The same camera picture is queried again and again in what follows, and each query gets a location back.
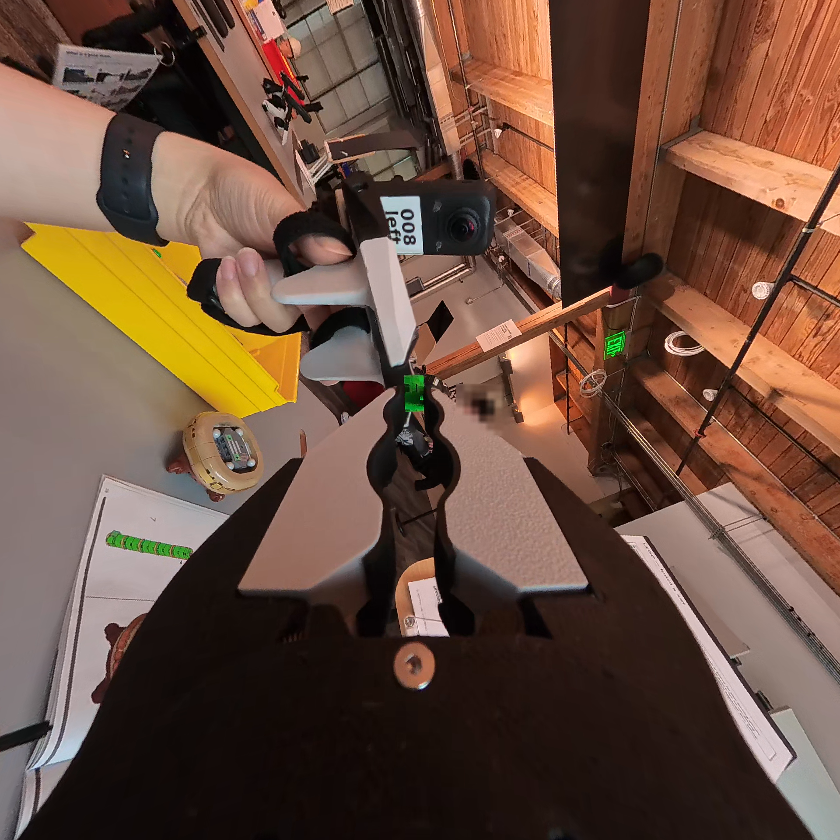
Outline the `grey desk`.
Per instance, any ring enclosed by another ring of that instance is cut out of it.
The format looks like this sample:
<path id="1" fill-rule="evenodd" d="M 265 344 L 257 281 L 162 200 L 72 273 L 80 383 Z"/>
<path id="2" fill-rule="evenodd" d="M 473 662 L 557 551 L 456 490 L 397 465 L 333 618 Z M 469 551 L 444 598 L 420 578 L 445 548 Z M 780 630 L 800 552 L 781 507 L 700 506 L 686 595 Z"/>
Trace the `grey desk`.
<path id="1" fill-rule="evenodd" d="M 205 402 L 34 261 L 2 221 L 2 732 L 45 718 L 102 475 L 212 504 L 165 464 Z"/>

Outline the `yellow plastic bin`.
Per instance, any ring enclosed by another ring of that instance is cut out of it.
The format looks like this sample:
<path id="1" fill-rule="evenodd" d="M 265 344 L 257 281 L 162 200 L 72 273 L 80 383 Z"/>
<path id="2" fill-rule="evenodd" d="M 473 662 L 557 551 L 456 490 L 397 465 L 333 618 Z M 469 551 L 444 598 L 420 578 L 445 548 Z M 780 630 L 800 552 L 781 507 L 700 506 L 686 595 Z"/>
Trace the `yellow plastic bin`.
<path id="1" fill-rule="evenodd" d="M 298 399 L 301 336 L 225 327 L 186 295 L 196 247 L 28 224 L 23 249 L 214 409 L 249 417 Z"/>

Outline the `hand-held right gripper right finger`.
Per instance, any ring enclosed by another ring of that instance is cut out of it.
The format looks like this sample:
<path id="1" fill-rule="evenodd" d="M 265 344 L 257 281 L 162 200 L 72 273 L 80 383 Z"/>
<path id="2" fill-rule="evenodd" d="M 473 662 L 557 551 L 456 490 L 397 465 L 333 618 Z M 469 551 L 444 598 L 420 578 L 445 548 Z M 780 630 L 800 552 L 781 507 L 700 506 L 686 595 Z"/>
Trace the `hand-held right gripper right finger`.
<path id="1" fill-rule="evenodd" d="M 453 636 L 472 635 L 494 611 L 531 618 L 536 597 L 586 592 L 589 582 L 520 452 L 425 386 L 423 420 L 432 441 L 423 465 L 440 488 L 434 542 L 440 615 Z"/>

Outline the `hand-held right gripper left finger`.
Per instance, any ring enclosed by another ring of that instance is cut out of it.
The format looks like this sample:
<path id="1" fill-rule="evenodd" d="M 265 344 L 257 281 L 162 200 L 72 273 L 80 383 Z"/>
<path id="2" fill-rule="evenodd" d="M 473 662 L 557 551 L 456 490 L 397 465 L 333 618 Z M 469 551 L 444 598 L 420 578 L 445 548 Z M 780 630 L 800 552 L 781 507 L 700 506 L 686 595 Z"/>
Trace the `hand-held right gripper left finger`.
<path id="1" fill-rule="evenodd" d="M 403 404 L 401 390 L 386 389 L 302 460 L 239 583 L 242 595 L 334 606 L 359 636 L 384 635 L 396 586 L 385 488 Z"/>

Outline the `person's left hand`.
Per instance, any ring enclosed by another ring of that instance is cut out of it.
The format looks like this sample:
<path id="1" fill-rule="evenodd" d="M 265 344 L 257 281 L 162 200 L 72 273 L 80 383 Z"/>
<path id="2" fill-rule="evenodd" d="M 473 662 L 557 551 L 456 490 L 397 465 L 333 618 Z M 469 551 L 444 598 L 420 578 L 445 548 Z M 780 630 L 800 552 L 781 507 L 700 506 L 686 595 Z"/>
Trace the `person's left hand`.
<path id="1" fill-rule="evenodd" d="M 304 207 L 276 177 L 206 143 L 162 133 L 152 153 L 152 196 L 163 239 L 197 246 L 220 259 L 215 287 L 226 314 L 241 328 L 288 331 L 300 317 L 317 329 L 340 306 L 298 308 L 272 297 L 266 257 L 275 258 L 273 234 Z"/>

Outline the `black column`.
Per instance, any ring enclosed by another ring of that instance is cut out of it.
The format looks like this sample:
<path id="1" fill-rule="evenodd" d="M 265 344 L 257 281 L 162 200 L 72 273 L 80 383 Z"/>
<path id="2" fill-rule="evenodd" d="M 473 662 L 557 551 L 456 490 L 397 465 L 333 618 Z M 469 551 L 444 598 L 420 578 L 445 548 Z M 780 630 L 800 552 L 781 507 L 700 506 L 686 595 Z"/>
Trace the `black column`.
<path id="1" fill-rule="evenodd" d="M 562 303 L 621 264 L 649 1 L 550 1 Z"/>

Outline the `printed paper sheet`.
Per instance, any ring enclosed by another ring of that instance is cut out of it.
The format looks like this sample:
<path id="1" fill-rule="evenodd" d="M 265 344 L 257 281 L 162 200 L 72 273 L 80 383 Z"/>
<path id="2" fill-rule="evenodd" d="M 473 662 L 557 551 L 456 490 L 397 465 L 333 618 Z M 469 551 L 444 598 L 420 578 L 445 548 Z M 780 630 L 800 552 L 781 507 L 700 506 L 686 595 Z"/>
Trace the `printed paper sheet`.
<path id="1" fill-rule="evenodd" d="M 142 54 L 60 44 L 52 85 L 112 111 L 127 106 L 161 64 L 156 52 Z"/>

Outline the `black smartwatch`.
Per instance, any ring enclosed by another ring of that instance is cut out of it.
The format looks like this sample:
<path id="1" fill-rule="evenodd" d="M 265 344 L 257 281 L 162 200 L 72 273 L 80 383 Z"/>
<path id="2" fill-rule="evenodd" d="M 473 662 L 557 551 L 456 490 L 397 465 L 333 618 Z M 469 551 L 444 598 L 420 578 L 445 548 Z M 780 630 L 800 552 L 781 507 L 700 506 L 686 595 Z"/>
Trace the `black smartwatch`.
<path id="1" fill-rule="evenodd" d="M 163 132 L 133 115 L 114 115 L 103 136 L 96 194 L 101 213 L 118 234 L 154 247 L 169 244 L 158 235 L 152 194 L 152 155 Z"/>

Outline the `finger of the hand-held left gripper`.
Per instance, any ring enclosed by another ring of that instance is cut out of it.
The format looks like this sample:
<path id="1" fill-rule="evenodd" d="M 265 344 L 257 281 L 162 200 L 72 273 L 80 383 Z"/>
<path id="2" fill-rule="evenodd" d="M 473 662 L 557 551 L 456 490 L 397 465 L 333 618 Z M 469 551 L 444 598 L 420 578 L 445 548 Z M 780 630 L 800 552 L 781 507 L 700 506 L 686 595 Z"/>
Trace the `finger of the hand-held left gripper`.
<path id="1" fill-rule="evenodd" d="M 396 247 L 387 237 L 371 238 L 360 243 L 359 253 L 388 365 L 396 368 L 406 362 L 417 330 Z"/>

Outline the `tan brick-built round model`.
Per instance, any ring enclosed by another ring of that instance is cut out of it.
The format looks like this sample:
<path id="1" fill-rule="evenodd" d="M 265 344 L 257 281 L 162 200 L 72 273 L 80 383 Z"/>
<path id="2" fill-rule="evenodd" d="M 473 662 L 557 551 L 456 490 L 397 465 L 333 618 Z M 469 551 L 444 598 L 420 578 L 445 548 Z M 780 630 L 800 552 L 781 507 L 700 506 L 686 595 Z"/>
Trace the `tan brick-built round model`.
<path id="1" fill-rule="evenodd" d="M 264 458 L 241 418 L 204 412 L 184 427 L 182 444 L 166 471 L 192 477 L 212 502 L 220 502 L 255 488 L 264 475 Z"/>

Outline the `wooden beam with paper label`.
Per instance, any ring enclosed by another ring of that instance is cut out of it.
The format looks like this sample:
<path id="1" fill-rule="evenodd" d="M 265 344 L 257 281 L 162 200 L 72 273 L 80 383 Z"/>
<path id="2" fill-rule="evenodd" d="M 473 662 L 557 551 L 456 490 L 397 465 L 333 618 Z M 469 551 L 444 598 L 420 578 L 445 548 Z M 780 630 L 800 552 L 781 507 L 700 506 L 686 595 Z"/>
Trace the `wooden beam with paper label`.
<path id="1" fill-rule="evenodd" d="M 561 303 L 554 303 L 525 319 L 514 322 L 513 326 L 505 323 L 503 327 L 507 332 L 501 339 L 488 339 L 487 347 L 479 341 L 468 344 L 441 359 L 427 363 L 426 373 L 440 380 L 463 373 L 540 335 L 550 333 L 580 316 L 603 308 L 610 302 L 612 293 L 613 288 L 607 287 L 568 307 L 564 307 Z"/>

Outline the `black stick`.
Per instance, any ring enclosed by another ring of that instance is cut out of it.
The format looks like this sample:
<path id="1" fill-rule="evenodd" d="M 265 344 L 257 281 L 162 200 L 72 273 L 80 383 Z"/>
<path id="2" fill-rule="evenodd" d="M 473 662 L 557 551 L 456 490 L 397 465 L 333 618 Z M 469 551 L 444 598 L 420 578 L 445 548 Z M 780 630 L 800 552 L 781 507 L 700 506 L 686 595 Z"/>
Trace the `black stick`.
<path id="1" fill-rule="evenodd" d="M 52 728 L 52 724 L 49 721 L 40 721 L 23 728 L 2 733 L 0 738 L 0 752 L 4 753 L 37 742 L 48 736 Z"/>

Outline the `building instruction booklet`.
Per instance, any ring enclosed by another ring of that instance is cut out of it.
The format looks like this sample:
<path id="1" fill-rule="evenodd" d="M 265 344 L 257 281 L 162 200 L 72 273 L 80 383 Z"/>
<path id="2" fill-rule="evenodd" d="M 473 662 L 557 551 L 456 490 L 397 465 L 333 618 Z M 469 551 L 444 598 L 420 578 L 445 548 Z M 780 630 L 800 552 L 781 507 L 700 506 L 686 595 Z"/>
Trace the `building instruction booklet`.
<path id="1" fill-rule="evenodd" d="M 77 755 L 146 614 L 227 519 L 221 511 L 101 478 L 59 636 L 47 701 L 50 730 L 24 772 L 15 838 Z"/>

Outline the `black framed paper sign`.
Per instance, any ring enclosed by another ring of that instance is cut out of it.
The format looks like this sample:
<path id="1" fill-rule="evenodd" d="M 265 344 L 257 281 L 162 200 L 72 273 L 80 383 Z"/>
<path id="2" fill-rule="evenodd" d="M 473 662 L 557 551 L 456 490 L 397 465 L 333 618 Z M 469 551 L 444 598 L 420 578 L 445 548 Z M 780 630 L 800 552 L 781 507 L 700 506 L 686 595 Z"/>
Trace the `black framed paper sign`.
<path id="1" fill-rule="evenodd" d="M 792 746 L 760 704 L 655 546 L 645 536 L 626 535 L 623 539 L 646 564 L 675 604 L 696 639 L 742 738 L 770 781 L 777 784 L 783 772 L 795 760 Z"/>

